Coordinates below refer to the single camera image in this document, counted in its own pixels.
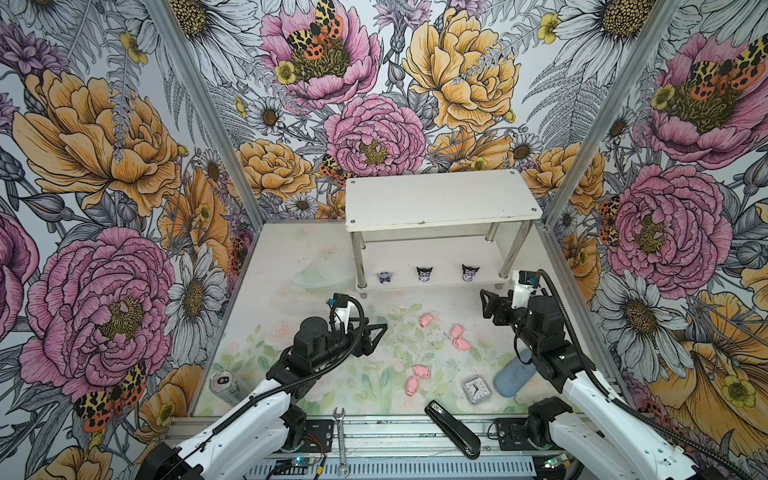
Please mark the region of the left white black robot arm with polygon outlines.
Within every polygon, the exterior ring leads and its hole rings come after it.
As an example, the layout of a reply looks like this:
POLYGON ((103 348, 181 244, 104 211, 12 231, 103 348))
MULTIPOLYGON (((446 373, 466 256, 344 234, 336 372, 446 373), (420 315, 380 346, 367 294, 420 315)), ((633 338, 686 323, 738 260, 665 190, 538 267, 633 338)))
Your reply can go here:
POLYGON ((372 354, 388 325, 354 317, 308 317, 291 347, 266 377, 232 410, 175 447, 162 443, 140 466, 138 479, 239 479, 256 461, 281 450, 302 448, 305 437, 327 442, 307 428, 297 402, 314 384, 351 356, 372 354))

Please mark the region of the black white kuromi toy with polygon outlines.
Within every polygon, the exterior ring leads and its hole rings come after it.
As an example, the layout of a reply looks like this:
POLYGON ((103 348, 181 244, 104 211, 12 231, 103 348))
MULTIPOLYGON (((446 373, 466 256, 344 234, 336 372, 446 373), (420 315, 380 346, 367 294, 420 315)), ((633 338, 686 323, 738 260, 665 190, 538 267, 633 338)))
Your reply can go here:
POLYGON ((433 272, 433 268, 432 267, 417 267, 416 268, 416 272, 417 272, 417 278, 418 278, 419 282, 421 282, 421 283, 429 283, 430 280, 431 280, 431 275, 432 275, 432 272, 433 272))

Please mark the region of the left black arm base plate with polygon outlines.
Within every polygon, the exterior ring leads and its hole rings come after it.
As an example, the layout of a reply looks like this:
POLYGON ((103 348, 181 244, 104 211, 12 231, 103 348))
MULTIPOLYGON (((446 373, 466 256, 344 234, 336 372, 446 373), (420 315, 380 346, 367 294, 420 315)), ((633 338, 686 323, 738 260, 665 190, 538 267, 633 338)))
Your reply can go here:
POLYGON ((329 454, 335 438, 335 422, 328 419, 306 419, 289 429, 282 449, 286 453, 329 454))

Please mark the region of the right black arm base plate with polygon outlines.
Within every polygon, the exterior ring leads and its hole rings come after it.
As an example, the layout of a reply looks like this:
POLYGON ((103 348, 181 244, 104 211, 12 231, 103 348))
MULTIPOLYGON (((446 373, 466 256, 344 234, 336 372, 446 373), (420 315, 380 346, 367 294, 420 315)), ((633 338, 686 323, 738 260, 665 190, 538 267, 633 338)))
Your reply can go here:
POLYGON ((537 430, 528 419, 497 418, 492 431, 501 451, 536 450, 537 430))

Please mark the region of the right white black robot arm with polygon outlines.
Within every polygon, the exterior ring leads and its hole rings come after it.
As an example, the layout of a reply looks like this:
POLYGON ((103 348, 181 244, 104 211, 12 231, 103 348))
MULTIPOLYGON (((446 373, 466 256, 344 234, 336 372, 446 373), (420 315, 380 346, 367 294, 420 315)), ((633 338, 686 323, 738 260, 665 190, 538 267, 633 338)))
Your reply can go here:
POLYGON ((634 410, 584 353, 556 293, 525 303, 514 292, 480 293, 482 315, 513 332, 530 351, 537 373, 556 390, 530 407, 526 440, 558 447, 603 479, 721 479, 716 466, 687 456, 685 438, 634 410))

